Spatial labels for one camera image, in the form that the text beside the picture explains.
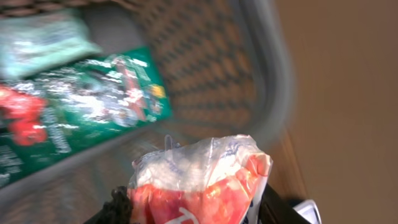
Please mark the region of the green grip gloves package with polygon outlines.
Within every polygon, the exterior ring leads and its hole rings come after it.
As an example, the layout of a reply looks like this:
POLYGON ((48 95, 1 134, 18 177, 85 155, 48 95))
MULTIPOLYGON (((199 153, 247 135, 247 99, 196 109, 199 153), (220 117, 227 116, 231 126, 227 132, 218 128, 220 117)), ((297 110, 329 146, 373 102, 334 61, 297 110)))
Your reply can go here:
POLYGON ((146 47, 1 82, 1 185, 166 119, 169 98, 146 47))

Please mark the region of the mint toilet wipes pack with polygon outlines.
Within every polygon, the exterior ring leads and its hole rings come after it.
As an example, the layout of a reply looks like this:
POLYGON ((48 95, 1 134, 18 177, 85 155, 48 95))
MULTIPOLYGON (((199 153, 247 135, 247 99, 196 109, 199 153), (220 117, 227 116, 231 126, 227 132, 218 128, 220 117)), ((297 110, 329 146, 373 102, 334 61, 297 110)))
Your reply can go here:
POLYGON ((102 52, 76 9, 1 20, 1 78, 20 80, 102 52))

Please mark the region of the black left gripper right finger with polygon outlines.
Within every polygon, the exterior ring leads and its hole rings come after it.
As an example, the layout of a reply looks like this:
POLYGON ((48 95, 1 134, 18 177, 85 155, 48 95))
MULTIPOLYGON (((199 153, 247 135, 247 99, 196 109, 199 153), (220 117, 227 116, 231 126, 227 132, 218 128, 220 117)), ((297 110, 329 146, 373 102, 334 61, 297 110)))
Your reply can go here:
POLYGON ((262 224, 310 224, 283 201, 269 184, 261 198, 258 219, 262 224))

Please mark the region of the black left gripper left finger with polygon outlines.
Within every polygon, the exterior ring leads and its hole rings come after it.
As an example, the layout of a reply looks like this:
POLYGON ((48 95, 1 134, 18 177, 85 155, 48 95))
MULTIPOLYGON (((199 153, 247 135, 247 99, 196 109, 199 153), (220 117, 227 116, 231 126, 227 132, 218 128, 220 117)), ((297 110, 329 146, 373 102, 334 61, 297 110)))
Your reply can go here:
POLYGON ((111 191, 112 200, 84 224, 130 224, 132 205, 127 196, 127 187, 119 186, 111 191))

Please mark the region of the red white tissue pack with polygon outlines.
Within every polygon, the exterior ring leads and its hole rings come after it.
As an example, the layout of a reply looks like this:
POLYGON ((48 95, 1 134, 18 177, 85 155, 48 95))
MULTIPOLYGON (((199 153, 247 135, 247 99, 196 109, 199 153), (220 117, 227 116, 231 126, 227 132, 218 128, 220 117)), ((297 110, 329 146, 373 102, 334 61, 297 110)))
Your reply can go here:
POLYGON ((257 223, 272 159, 247 135, 165 148, 132 162, 130 223, 257 223))

